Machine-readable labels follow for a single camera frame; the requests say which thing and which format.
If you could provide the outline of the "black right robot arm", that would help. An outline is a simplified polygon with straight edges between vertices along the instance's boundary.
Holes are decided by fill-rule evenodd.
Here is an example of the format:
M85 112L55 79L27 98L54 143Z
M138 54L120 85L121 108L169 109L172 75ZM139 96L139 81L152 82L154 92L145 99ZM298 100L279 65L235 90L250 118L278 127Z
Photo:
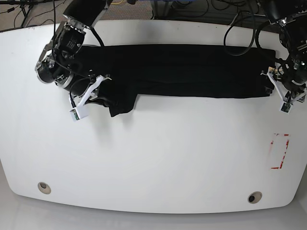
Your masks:
M94 26L111 3L110 0L73 0L63 13L66 20L54 28L53 37L35 66L42 83L54 82L69 92L72 107L76 106L75 97L81 98L80 105L95 99L101 82L106 79L91 70L84 70L75 55L84 43L85 29L92 32L100 46L104 46Z

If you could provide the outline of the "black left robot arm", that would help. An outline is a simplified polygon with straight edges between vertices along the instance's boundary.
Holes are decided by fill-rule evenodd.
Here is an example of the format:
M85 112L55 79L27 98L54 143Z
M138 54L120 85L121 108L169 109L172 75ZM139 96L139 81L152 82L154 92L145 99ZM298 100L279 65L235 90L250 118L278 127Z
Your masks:
M268 60L280 64L277 68L277 81L289 91L289 96L299 96L307 91L307 2L305 0L258 0L267 21L256 27L256 15L249 0L245 1L249 18L252 19L252 39L248 47L239 53L231 53L226 46L226 38L230 29L224 35L223 46L226 53L238 57L246 54L256 45L257 50ZM279 29L279 41L288 51L286 59L277 59L266 54L259 42L261 31L267 26Z

